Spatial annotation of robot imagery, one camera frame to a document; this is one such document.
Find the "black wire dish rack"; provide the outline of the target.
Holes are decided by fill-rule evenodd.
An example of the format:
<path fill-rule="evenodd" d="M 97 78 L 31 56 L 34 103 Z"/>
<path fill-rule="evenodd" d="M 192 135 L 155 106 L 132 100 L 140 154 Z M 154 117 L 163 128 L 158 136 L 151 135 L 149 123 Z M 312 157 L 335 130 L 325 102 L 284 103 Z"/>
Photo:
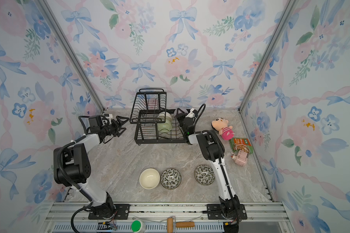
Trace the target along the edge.
<path fill-rule="evenodd" d="M 141 88 L 136 93 L 130 123 L 136 125 L 134 140 L 141 144 L 176 144 L 187 143 L 179 122 L 175 119 L 177 109 L 167 108 L 167 93 L 161 88 Z M 165 120 L 158 118 L 160 112 L 167 111 L 172 115 L 172 131 L 159 132 L 157 124 Z"/>

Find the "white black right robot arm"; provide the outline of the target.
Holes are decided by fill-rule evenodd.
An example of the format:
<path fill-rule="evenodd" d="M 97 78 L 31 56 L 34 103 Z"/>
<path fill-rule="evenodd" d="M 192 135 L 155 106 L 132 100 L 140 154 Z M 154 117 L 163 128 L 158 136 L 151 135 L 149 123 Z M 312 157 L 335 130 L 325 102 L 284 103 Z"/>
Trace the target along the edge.
<path fill-rule="evenodd" d="M 199 113 L 194 115 L 192 112 L 184 112 L 178 108 L 175 119 L 179 122 L 179 127 L 186 142 L 191 145 L 198 145 L 203 157 L 213 169 L 219 190 L 222 216 L 226 219 L 237 219 L 241 204 L 229 180 L 224 160 L 224 145 L 214 131 L 203 130 L 197 132 L 195 130 L 196 120 L 199 116 Z"/>

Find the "cream speckled bowl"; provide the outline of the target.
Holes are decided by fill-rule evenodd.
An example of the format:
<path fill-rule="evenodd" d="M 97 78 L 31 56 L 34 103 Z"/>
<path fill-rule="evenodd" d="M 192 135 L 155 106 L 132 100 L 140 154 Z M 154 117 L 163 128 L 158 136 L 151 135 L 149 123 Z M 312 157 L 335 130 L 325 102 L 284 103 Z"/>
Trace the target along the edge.
<path fill-rule="evenodd" d="M 161 120 L 165 120 L 165 119 L 172 120 L 172 115 L 167 111 L 163 111 L 159 113 L 158 118 Z"/>

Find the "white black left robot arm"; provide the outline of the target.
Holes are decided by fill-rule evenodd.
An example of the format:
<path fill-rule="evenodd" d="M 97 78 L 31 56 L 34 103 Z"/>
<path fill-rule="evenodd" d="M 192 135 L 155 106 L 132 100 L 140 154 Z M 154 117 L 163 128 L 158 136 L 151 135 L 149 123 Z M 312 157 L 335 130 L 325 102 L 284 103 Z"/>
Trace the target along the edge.
<path fill-rule="evenodd" d="M 88 152 L 101 143 L 106 144 L 106 137 L 120 137 L 129 118 L 104 114 L 79 116 L 78 119 L 83 135 L 53 152 L 54 180 L 87 198 L 89 203 L 81 210 L 89 213 L 89 219 L 127 220 L 130 205 L 114 204 L 112 197 L 93 180 Z"/>

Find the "lavender bowl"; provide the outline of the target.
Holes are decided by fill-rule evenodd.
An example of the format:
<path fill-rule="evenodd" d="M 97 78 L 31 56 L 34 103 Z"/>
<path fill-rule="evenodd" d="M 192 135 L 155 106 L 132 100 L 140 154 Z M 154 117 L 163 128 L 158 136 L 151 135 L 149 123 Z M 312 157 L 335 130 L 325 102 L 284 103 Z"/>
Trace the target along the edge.
<path fill-rule="evenodd" d="M 185 115 L 185 112 L 182 109 L 177 108 L 175 118 L 182 117 L 184 115 Z"/>

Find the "light green bowl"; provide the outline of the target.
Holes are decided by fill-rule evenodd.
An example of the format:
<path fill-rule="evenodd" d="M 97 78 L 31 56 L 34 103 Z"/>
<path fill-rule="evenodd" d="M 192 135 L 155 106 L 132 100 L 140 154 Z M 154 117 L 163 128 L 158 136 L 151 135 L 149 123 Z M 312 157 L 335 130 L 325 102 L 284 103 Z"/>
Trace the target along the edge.
<path fill-rule="evenodd" d="M 166 118 L 164 123 L 158 123 L 157 128 L 159 132 L 170 132 L 172 131 L 172 119 L 171 118 Z"/>

